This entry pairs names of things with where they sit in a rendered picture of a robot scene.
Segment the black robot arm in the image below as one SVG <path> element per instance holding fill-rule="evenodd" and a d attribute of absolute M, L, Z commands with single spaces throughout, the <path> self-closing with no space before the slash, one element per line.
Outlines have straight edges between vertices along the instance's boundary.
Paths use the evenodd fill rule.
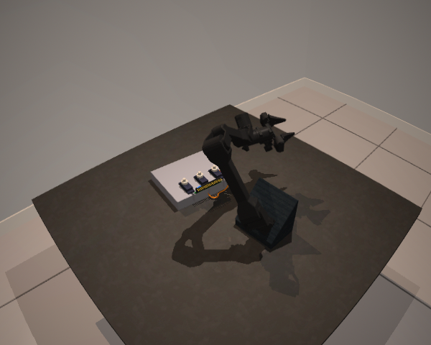
<path fill-rule="evenodd" d="M 211 129 L 204 139 L 202 150 L 214 165 L 217 165 L 225 178 L 238 204 L 238 217 L 245 231 L 258 229 L 267 235 L 275 223 L 256 197 L 251 197 L 244 185 L 232 159 L 231 142 L 236 147 L 249 151 L 249 146 L 258 143 L 256 132 L 252 129 L 248 113 L 235 116 L 238 129 L 219 125 Z"/>

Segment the black pin header strip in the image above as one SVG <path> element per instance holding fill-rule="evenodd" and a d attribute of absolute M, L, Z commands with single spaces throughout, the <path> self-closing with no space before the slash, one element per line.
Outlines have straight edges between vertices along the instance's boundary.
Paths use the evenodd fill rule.
<path fill-rule="evenodd" d="M 201 191 L 203 191 L 203 190 L 205 190 L 205 189 L 207 189 L 207 188 L 210 188 L 210 187 L 212 187 L 212 186 L 214 186 L 214 185 L 216 185 L 216 184 L 221 183 L 222 181 L 220 181 L 220 180 L 219 180 L 220 178 L 221 178 L 221 177 L 216 178 L 215 180 L 212 180 L 212 181 L 210 181 L 210 182 L 208 182 L 208 183 L 205 183 L 205 184 L 203 184 L 203 185 L 201 185 L 201 186 L 196 187 L 196 188 L 195 188 L 195 194 L 196 194 L 196 193 L 199 193 L 199 192 L 201 192 Z M 220 182 L 219 182 L 219 181 L 217 181 L 217 180 L 219 180 Z M 215 184 L 214 184 L 214 182 L 215 182 Z M 210 186 L 207 186 L 207 185 L 209 185 L 209 184 L 210 184 Z M 211 185 L 211 184 L 212 184 L 212 185 Z M 206 186 L 206 187 L 205 187 L 205 189 L 204 189 L 204 187 L 203 187 L 203 186 L 204 186 L 204 187 Z M 199 190 L 199 191 L 198 191 L 197 189 L 198 189 L 198 190 L 199 190 L 199 189 L 201 189 L 201 190 Z"/>

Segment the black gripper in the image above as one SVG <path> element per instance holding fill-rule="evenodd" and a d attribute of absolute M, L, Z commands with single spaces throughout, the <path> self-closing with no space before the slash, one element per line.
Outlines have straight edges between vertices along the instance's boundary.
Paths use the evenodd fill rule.
<path fill-rule="evenodd" d="M 272 126 L 282 123 L 286 121 L 286 119 L 283 119 L 281 117 L 272 116 L 270 114 L 267 114 L 266 112 L 261 113 L 260 115 L 260 123 L 263 127 L 259 128 L 256 126 L 256 129 L 254 131 L 256 132 L 258 143 L 263 144 L 263 142 L 273 139 L 274 140 L 274 147 L 275 150 L 280 153 L 284 151 L 284 143 L 290 138 L 295 135 L 294 132 L 290 133 L 281 133 L 281 135 L 277 136 L 274 133 L 274 130 L 272 129 Z"/>

